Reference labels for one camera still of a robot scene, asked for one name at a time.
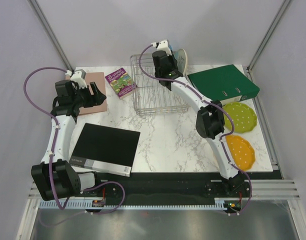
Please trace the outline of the cream and blue plate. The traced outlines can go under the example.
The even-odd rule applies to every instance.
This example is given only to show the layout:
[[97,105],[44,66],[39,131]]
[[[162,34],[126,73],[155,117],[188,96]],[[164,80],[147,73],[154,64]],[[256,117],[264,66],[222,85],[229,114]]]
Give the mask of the cream and blue plate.
[[174,52],[174,57],[177,61],[178,70],[185,76],[188,68],[188,55],[182,48]]

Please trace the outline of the wire dish rack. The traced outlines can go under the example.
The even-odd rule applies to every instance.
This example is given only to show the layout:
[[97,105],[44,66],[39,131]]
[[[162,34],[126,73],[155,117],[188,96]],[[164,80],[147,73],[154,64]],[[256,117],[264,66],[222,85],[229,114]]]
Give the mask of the wire dish rack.
[[138,54],[130,57],[135,112],[139,116],[186,112],[190,106],[180,96],[141,71],[139,57]]

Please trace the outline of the green polka dot plate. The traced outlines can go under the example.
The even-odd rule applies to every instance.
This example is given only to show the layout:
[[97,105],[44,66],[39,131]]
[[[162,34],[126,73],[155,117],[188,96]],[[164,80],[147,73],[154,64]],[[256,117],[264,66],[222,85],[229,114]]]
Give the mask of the green polka dot plate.
[[231,102],[226,104],[223,109],[231,117],[235,133],[251,132],[257,126],[257,115],[248,105],[241,102]]

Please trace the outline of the orange polka dot plate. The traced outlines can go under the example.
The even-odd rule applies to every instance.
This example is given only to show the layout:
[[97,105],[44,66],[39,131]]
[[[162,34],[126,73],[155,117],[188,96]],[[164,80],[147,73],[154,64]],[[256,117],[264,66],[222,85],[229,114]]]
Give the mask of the orange polka dot plate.
[[235,165],[243,171],[250,170],[256,161],[251,144],[243,137],[233,134],[226,136],[225,140]]

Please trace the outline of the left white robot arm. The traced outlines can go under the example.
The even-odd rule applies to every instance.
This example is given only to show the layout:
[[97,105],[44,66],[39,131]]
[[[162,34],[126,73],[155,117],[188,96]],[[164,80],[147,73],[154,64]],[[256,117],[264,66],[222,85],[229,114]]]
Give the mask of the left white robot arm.
[[86,191],[99,196],[103,185],[94,172],[77,173],[69,164],[70,143],[80,108],[100,106],[106,96],[95,82],[81,88],[72,80],[55,83],[57,96],[52,103],[51,135],[41,163],[31,168],[31,176],[44,201],[70,198]]

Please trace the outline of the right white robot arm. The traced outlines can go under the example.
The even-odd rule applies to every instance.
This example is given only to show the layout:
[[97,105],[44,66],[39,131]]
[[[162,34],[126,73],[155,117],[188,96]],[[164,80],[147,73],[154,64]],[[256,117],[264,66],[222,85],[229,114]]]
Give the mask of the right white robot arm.
[[210,145],[218,164],[222,181],[222,191],[228,197],[238,192],[246,193],[250,185],[245,182],[245,176],[240,167],[233,163],[229,145],[224,134],[224,110],[220,101],[212,101],[196,90],[178,70],[173,54],[164,50],[152,53],[155,67],[155,78],[169,91],[182,97],[196,112],[195,129]]

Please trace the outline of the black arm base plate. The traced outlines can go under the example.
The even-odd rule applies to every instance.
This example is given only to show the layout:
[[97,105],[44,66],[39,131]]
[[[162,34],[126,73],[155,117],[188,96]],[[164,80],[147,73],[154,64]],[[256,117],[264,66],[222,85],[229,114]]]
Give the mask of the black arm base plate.
[[118,182],[126,194],[206,194],[215,197],[249,197],[250,182],[242,173],[224,179],[216,172],[131,173],[129,177],[95,172],[95,184]]

